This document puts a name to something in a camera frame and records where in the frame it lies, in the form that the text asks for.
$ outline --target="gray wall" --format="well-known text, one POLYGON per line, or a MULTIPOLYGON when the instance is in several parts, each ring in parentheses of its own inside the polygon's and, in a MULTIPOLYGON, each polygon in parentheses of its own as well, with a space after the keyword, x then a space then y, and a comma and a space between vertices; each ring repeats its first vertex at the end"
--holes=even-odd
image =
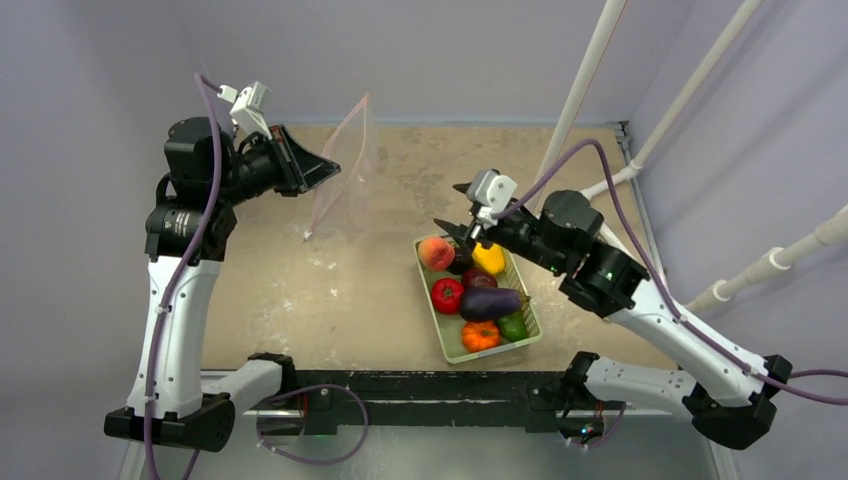
POLYGON ((115 478, 171 122, 203 112, 164 0, 6 2, 0 477, 115 478))
MULTIPOLYGON (((604 2, 175 0, 217 81, 275 90, 269 118, 555 122, 604 2)), ((578 121, 630 118, 694 0, 629 2, 578 121)))
MULTIPOLYGON (((642 106, 636 145, 736 10, 699 0, 642 106)), ((724 68, 640 177, 672 292, 689 301, 848 203, 848 3, 766 1, 724 68)), ((797 369, 848 370, 848 247, 805 259, 704 315, 736 342, 797 369)), ((797 386, 844 397, 844 381, 797 386)), ((844 408, 779 394, 772 432, 735 454, 744 479, 842 478, 844 408)))

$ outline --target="plastic bag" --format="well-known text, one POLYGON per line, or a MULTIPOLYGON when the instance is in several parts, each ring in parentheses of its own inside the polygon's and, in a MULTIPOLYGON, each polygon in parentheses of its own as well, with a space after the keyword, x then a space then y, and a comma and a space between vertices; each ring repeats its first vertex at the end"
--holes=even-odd
POLYGON ((324 146, 322 156, 341 165, 342 171, 315 188, 312 221, 303 233, 304 241, 313 234, 351 234, 365 229, 378 138, 371 96, 366 93, 324 146))

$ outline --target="basket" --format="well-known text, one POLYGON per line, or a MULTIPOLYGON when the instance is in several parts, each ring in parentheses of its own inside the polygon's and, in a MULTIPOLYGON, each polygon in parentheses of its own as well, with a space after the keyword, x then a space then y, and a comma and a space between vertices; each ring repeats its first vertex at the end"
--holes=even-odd
MULTIPOLYGON (((412 243, 413 253, 415 255, 415 263, 418 265, 418 272, 421 274, 421 282, 424 284, 424 295, 427 297, 427 305, 430 307, 430 313, 433 315, 433 324, 436 326, 436 333, 439 335, 439 343, 442 345, 442 353, 445 355, 445 360, 449 363, 462 363, 475 358, 488 357, 510 351, 514 348, 524 347, 531 343, 536 343, 542 339, 542 327, 536 319, 536 312, 530 306, 530 302, 522 308, 522 316, 524 324, 527 326, 528 337, 517 342, 507 342, 501 338, 501 345, 495 348, 490 348, 477 353, 469 353, 462 346, 461 331, 465 326, 465 320, 458 315, 442 315, 433 309, 433 303, 430 301, 430 290, 437 280, 445 277, 460 280, 459 276, 451 275, 448 272, 433 272, 425 269, 418 260, 418 244, 429 237, 421 237, 412 243)), ((456 246, 454 241, 448 236, 442 236, 450 244, 456 246)), ((524 280, 521 279, 521 274, 518 273, 518 268, 512 254, 504 250, 504 260, 506 268, 503 272, 495 276, 498 281, 498 286, 503 288, 512 288, 527 294, 527 287, 524 285, 524 280)))

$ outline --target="purple eggplant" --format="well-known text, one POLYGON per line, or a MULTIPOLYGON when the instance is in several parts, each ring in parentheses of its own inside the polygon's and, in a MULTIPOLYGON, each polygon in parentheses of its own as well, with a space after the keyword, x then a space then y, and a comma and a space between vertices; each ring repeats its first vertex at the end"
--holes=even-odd
POLYGON ((466 288, 459 299, 459 316, 469 322, 485 322, 515 313, 530 299, 511 288, 466 288))

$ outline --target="robotic arm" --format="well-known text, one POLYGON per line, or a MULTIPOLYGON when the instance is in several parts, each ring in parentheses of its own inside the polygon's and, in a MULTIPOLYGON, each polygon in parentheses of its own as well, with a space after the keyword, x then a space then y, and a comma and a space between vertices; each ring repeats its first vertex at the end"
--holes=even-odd
MULTIPOLYGON (((300 195, 340 171, 338 164, 303 149, 282 125, 266 124, 261 104, 267 93, 258 82, 241 91, 227 86, 219 90, 218 96, 233 105, 230 115, 248 134, 238 148, 220 129, 210 131, 206 118, 183 120, 169 129, 165 156, 170 172, 156 188, 156 206, 146 222, 150 306, 143 354, 126 406, 106 415, 107 435, 141 441, 147 423, 152 443, 217 452, 226 445, 237 415, 298 387, 292 359, 269 353, 251 356, 241 369, 213 384, 200 382, 206 313, 236 225, 233 208, 269 190, 285 197, 300 195), (223 146, 217 202, 172 300, 164 303, 165 285, 202 225, 213 184, 209 159, 214 135, 223 146), (167 193, 168 185, 173 195, 167 193), (145 375, 151 354, 156 368, 148 395, 151 384, 145 375)), ((791 364, 733 344, 675 303, 688 324, 706 337, 684 328, 645 268, 598 240, 603 216, 579 192, 552 193, 537 218, 514 205, 516 183, 496 170, 482 171, 472 183, 454 188, 472 202, 473 221, 462 226, 436 219, 436 224, 459 245, 497 243, 562 277, 559 290, 571 302, 647 339, 681 367, 656 370, 578 352, 554 392, 565 403, 563 416, 580 406, 626 401, 691 418, 699 432, 729 448, 744 449, 768 432, 776 413, 770 398, 778 390, 752 373, 786 383, 791 364), (744 373, 704 338, 754 371, 744 373)), ((353 372, 345 372, 344 378, 352 377, 353 372)), ((433 405, 440 408, 438 402, 433 405)))
MULTIPOLYGON (((776 408, 776 389, 744 373, 699 339, 666 308, 648 272, 621 250, 598 240, 603 216, 576 191, 557 191, 540 216, 516 209, 516 183, 496 170, 480 172, 470 184, 454 188, 472 202, 469 226, 435 222, 459 245, 497 243, 512 253, 563 277, 559 290, 580 308, 645 338, 680 370, 657 370, 579 352, 566 370, 564 397, 583 404, 626 401, 691 418, 706 437, 744 449, 768 432, 776 408), (498 213, 511 211, 496 219, 498 213)), ((780 356, 760 357, 732 343, 676 303, 687 320, 759 373, 781 382, 792 366, 780 356)))
POLYGON ((142 440, 143 412, 152 403, 153 443, 217 452, 229 439, 237 414, 294 388, 291 358, 267 353, 251 356, 241 369, 203 389, 200 382, 206 313, 227 239, 236 226, 233 208, 269 190, 297 196, 341 170, 298 145, 284 126, 265 124, 261 102, 266 92, 258 82, 241 92, 221 89, 219 96, 233 103, 231 116, 248 133, 238 149, 226 133, 210 131, 205 117, 169 129, 165 157, 170 173, 157 186, 156 207, 146 223, 150 302, 143 353, 126 407, 106 416, 107 435, 142 440), (199 228, 210 196, 213 135, 220 136, 223 147, 217 203, 199 248, 180 276, 157 338, 161 296, 199 228), (174 195, 167 194, 169 184, 174 195), (156 355, 152 398, 145 395, 151 352, 156 355))

